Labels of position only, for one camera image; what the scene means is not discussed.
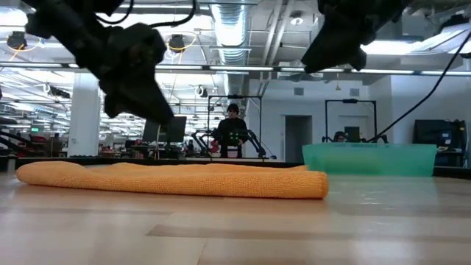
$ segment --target orange towel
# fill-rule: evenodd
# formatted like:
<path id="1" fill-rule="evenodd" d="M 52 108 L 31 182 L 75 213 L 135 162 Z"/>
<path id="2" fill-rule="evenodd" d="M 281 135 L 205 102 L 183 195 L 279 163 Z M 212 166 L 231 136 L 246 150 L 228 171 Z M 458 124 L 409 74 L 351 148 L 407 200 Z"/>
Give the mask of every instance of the orange towel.
<path id="1" fill-rule="evenodd" d="M 17 171 L 32 185 L 156 194 L 324 199 L 327 175 L 305 166 L 274 169 L 223 164 L 140 166 L 117 163 L 85 168 L 68 162 L 37 162 Z"/>

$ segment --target ventilation duct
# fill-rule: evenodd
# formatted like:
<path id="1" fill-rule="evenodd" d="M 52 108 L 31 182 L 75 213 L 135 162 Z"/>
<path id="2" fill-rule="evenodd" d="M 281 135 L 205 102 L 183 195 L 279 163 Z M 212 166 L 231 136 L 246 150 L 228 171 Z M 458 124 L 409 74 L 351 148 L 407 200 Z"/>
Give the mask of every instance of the ventilation duct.
<path id="1" fill-rule="evenodd" d="M 247 6 L 240 4 L 213 4 L 214 32 L 220 46 L 245 46 L 247 44 Z M 225 66 L 247 64 L 247 50 L 220 49 L 219 58 Z M 245 74 L 225 74 L 224 89 L 227 95 L 244 94 Z"/>

